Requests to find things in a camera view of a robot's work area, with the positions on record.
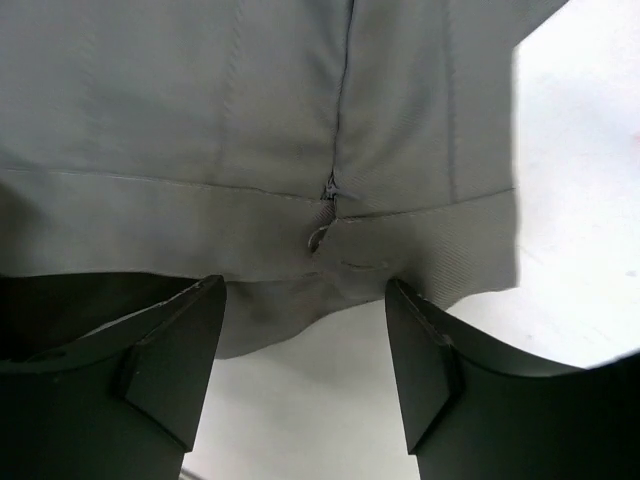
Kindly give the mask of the grey pleated skirt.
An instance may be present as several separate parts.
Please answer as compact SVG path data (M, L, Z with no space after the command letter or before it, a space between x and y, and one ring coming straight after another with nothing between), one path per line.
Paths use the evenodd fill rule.
M557 1L5 1L1 348L222 276L222 358L517 283L515 48Z

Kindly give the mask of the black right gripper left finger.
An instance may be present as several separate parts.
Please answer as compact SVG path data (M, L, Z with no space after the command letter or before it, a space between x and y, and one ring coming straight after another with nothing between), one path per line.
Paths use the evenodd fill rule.
M194 448L226 304L219 276L1 365L5 479L175 479Z

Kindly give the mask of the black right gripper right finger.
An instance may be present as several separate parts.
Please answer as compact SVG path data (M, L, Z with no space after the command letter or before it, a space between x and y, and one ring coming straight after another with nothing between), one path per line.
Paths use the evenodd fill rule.
M639 357L582 369L510 346L391 280L408 451L424 479L635 479Z

